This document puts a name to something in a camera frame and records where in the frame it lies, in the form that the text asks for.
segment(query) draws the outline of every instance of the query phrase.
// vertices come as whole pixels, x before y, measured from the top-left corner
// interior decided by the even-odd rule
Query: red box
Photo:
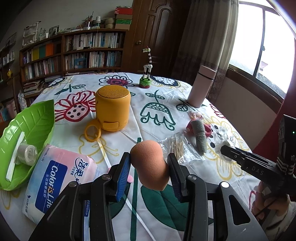
[[[133,15],[133,9],[132,8],[126,8],[126,7],[117,7],[117,8],[115,8],[115,14]]]

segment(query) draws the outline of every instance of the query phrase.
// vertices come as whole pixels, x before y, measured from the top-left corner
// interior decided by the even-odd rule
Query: window sill
[[[246,76],[248,73],[234,66],[229,66],[226,72],[226,77],[251,92],[277,114],[284,99],[260,80],[253,80]]]

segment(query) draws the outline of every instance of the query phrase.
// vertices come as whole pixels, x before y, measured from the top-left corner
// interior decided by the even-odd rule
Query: human hand
[[[283,197],[271,197],[267,200],[263,200],[262,197],[262,191],[264,189],[264,184],[261,181],[258,185],[258,191],[255,193],[255,201],[252,204],[252,213],[254,216],[256,216],[257,213],[259,213],[262,209],[264,209],[266,206],[268,206],[270,203],[272,203],[275,199],[277,199],[273,204],[271,204],[268,209],[271,210],[277,210],[276,215],[282,216],[285,214],[285,212],[288,210],[290,199],[287,195]],[[264,218],[264,212],[260,213],[256,219],[259,221],[259,219]]]

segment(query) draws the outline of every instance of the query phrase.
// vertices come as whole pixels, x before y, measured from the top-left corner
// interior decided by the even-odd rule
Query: door
[[[151,75],[170,77],[189,12],[189,0],[134,0],[140,4],[130,61],[130,71],[142,74],[151,49]]]

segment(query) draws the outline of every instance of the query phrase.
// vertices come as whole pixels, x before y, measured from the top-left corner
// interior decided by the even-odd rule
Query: red curtain
[[[271,161],[276,161],[279,152],[279,123],[283,117],[283,114],[296,118],[296,55],[294,58],[293,74],[286,97],[270,129],[253,150],[254,153]]]

